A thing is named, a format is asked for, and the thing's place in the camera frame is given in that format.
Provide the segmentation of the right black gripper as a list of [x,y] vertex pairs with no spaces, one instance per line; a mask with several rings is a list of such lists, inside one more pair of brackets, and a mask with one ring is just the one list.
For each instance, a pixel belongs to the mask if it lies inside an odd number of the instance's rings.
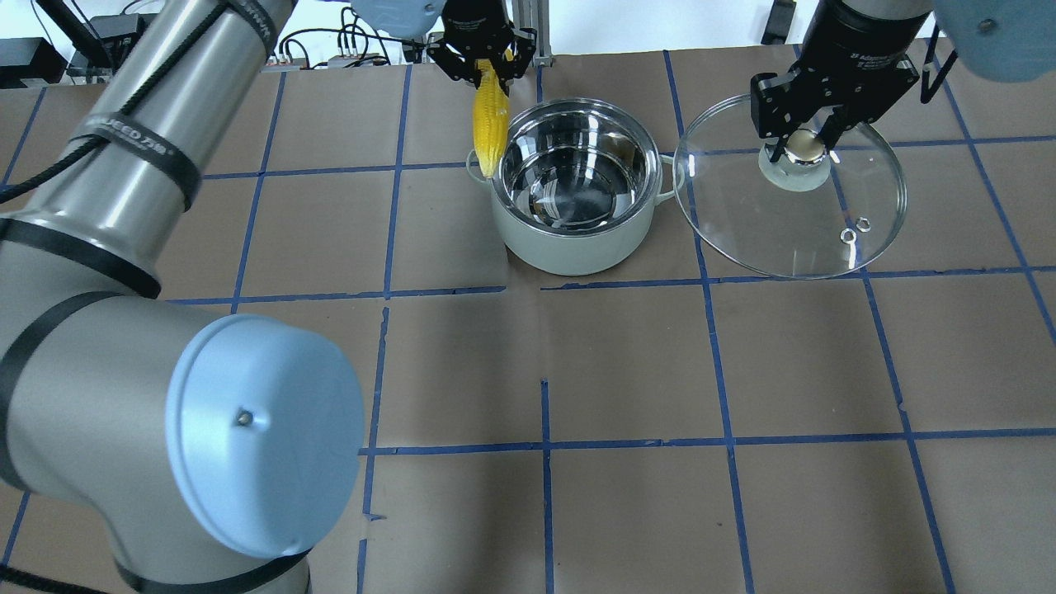
[[833,113],[821,128],[826,153],[861,123],[882,117],[920,78],[908,47],[921,29],[919,16],[815,16],[799,59],[785,74],[758,73],[749,83],[756,134],[768,144],[768,161],[813,165],[813,125],[823,108]]

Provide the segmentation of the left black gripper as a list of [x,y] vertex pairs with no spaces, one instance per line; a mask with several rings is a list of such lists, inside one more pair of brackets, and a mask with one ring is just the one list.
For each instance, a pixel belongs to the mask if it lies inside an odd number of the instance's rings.
[[535,31],[515,27],[502,1],[445,1],[439,20],[441,37],[427,45],[427,57],[452,80],[480,87],[486,58],[502,90],[510,90],[535,57]]

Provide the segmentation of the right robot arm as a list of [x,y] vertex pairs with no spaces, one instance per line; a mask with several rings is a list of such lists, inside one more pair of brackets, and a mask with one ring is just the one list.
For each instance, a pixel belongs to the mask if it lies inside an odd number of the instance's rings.
[[[953,52],[938,71],[919,70],[908,48],[934,18]],[[750,82],[752,120],[770,162],[812,162],[842,135],[871,124],[916,83],[929,103],[957,63],[1000,83],[1052,72],[1052,1],[821,1],[802,53],[785,74],[759,73]]]

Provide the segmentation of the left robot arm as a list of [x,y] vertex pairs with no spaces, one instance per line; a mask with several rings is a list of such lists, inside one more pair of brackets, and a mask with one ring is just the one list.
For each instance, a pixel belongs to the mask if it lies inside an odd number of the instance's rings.
[[309,593],[365,439],[339,346],[162,301],[156,261],[294,1],[169,1],[2,194],[2,481],[101,515],[139,593]]

